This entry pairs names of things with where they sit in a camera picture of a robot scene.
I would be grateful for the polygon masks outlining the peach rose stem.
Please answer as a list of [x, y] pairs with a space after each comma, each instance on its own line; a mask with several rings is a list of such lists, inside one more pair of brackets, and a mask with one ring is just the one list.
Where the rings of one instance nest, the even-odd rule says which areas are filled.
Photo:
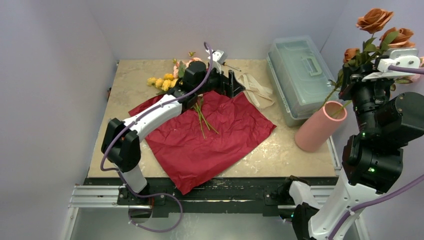
[[189, 60], [188, 61], [182, 61], [178, 60], [176, 58], [172, 59], [173, 66], [173, 79], [179, 79], [184, 76], [185, 70], [189, 67], [191, 62], [198, 62], [202, 61], [201, 58], [196, 56], [195, 51], [189, 51], [188, 52]]

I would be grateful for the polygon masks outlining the yellow rose stem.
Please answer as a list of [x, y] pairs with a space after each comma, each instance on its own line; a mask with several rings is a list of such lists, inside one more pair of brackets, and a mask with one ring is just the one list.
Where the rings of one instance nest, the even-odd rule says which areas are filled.
[[167, 92], [176, 86], [178, 79], [179, 75], [177, 73], [166, 73], [163, 77], [148, 78], [146, 84], [148, 86], [153, 86], [159, 90]]

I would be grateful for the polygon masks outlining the cream ribbon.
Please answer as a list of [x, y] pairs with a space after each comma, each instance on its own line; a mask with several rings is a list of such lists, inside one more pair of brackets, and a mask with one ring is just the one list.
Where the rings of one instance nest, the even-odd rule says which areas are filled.
[[250, 73], [240, 75], [237, 81], [244, 86], [246, 97], [259, 111], [274, 105], [273, 90], [262, 86]]

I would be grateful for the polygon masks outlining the flower bouquet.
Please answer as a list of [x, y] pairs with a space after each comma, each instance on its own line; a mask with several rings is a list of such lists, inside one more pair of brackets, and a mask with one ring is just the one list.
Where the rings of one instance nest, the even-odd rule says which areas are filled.
[[165, 173], [184, 195], [241, 160], [276, 128], [243, 93], [203, 95], [208, 129], [189, 109], [152, 131], [146, 142]]

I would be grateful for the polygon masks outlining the brown orange rose stem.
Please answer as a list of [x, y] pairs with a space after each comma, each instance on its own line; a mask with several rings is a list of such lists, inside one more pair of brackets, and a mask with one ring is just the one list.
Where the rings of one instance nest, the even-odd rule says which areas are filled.
[[388, 11], [382, 8], [372, 8], [364, 16], [357, 19], [355, 26], [361, 31], [365, 31], [371, 35], [369, 39], [362, 43], [362, 48], [348, 48], [344, 52], [342, 68], [337, 73], [337, 80], [331, 80], [333, 90], [327, 95], [324, 102], [328, 102], [335, 92], [342, 90], [342, 84], [346, 81], [343, 77], [345, 69], [358, 70], [360, 67], [370, 67], [374, 65], [374, 61], [381, 57], [389, 49], [413, 48], [416, 46], [411, 41], [414, 32], [409, 28], [388, 29], [379, 38], [379, 45], [374, 44], [376, 39], [375, 34], [382, 31], [386, 24], [394, 16], [393, 11]]

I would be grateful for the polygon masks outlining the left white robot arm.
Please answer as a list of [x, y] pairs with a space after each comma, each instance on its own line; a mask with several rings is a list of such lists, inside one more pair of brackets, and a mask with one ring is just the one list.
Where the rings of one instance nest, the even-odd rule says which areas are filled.
[[232, 70], [224, 75], [216, 63], [189, 63], [183, 76], [158, 102], [130, 118], [113, 118], [108, 122], [101, 144], [102, 161], [114, 165], [112, 170], [130, 190], [132, 201], [138, 205], [146, 203], [149, 199], [148, 182], [139, 166], [141, 141], [165, 122], [194, 107], [200, 95], [216, 92], [234, 98], [245, 89]]

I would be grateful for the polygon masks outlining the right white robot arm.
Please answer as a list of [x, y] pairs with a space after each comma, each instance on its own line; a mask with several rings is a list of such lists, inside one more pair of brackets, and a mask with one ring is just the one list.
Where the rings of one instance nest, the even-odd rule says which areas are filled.
[[394, 78], [372, 63], [345, 66], [338, 97], [352, 102], [359, 133], [347, 140], [337, 183], [323, 206], [311, 187], [291, 176], [280, 196], [295, 202], [291, 224], [299, 240], [341, 240], [363, 209], [421, 183], [422, 176], [390, 192], [403, 170], [403, 148], [424, 134], [424, 97], [390, 96]]

